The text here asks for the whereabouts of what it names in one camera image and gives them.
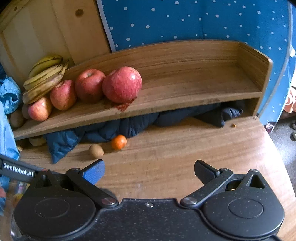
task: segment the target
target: tangerine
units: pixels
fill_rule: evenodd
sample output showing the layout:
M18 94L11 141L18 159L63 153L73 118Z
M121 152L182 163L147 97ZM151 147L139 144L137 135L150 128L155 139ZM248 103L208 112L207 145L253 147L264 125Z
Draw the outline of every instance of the tangerine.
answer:
M126 146L126 138L123 135L114 137L111 141L111 146L114 150L121 150Z

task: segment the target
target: blue gripper pad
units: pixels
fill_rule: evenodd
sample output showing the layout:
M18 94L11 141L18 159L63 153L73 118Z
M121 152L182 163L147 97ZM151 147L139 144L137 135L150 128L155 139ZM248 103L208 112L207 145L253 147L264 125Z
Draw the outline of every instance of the blue gripper pad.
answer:
M103 160L97 160L82 171L82 177L95 185L105 174L105 163Z

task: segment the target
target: gray floor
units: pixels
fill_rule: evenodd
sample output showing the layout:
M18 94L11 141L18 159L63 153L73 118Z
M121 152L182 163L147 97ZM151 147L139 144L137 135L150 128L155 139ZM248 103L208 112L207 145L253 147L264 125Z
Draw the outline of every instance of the gray floor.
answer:
M279 120L270 137L283 158L296 193L296 141L291 126L295 121L296 117Z

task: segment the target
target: bunch of bananas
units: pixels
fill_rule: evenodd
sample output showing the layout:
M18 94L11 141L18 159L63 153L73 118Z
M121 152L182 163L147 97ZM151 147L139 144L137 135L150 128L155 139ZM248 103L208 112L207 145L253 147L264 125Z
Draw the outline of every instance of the bunch of bananas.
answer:
M22 96L24 104L31 104L50 92L63 78L69 60L61 64L63 57L50 55L39 60L31 69L29 79L25 81L26 92Z

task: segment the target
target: red patch on shelf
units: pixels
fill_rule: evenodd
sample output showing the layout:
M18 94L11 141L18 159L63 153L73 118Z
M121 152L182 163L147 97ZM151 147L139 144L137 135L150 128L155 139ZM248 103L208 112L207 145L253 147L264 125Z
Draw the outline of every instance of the red patch on shelf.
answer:
M129 102L124 103L124 104L115 105L114 107L115 107L116 109L120 110L121 112L123 112L123 111L125 111L125 110L130 106L131 103L133 103L133 101L134 101L135 99L132 99L132 100L130 100Z

